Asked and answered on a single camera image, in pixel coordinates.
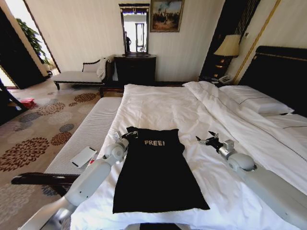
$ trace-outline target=carpet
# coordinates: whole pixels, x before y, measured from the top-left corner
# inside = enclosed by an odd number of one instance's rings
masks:
[[[12,185],[21,173],[43,173],[100,99],[97,86],[61,84],[51,79],[24,90],[10,90],[17,99],[36,105],[0,126],[0,229],[17,229],[43,205],[60,198],[50,187]],[[122,96],[106,92],[105,96]]]

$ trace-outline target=green plant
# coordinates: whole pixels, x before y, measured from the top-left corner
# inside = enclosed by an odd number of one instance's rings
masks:
[[[42,50],[42,46],[40,45],[41,41],[36,38],[38,32],[27,26],[27,24],[23,22],[20,18],[16,18],[16,20],[20,25],[21,29],[23,30],[28,41],[30,42],[31,46],[33,47],[34,51],[36,52],[38,58],[40,59],[40,62],[42,64],[50,65],[48,58],[46,57],[46,53]]]

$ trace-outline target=doorway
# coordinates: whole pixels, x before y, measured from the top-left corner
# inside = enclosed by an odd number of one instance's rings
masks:
[[[136,23],[136,51],[143,52],[144,50],[144,25],[145,23]]]
[[[46,45],[26,2],[24,0],[5,0],[5,2],[34,48],[34,51],[41,60],[41,63],[44,65],[47,73],[49,75],[59,74],[59,69],[54,58]]]
[[[7,89],[17,89],[14,82],[10,79],[5,70],[0,66],[0,80]]]

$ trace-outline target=cream wall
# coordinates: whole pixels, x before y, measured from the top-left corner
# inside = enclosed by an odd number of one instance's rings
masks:
[[[0,0],[0,7],[5,13],[8,20],[11,22],[12,27],[15,29],[16,33],[18,34],[19,38],[21,39],[22,43],[24,44],[25,48],[28,50],[30,56],[32,57],[33,61],[37,65],[39,71],[42,73],[43,76],[47,76],[47,71],[44,65],[40,62],[38,56],[36,55],[35,51],[33,50],[31,44],[29,43],[27,37],[24,35],[24,32],[20,28],[18,22],[12,15],[8,5],[6,4],[5,0]]]
[[[240,44],[239,57],[232,60],[227,73],[235,76],[252,47],[276,0],[261,0],[246,30],[249,33]],[[281,0],[263,34],[240,71],[236,82],[244,75],[258,46],[284,46],[307,48],[307,1]]]
[[[119,3],[150,0],[26,0],[61,71],[124,53]],[[201,72],[224,0],[185,0],[179,33],[150,33],[157,81],[192,81]]]

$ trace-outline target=mirror frame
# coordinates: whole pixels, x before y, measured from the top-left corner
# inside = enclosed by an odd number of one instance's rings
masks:
[[[120,8],[120,17],[121,17],[121,26],[123,30],[123,41],[124,41],[124,48],[125,48],[125,55],[148,55],[148,38],[149,38],[149,3],[135,3],[135,4],[119,4]],[[123,9],[124,8],[146,8],[147,9],[147,14],[146,14],[146,23],[147,23],[147,38],[146,38],[146,52],[127,52],[127,47],[126,47],[126,38],[125,38],[125,28],[124,28],[124,15],[123,15]]]

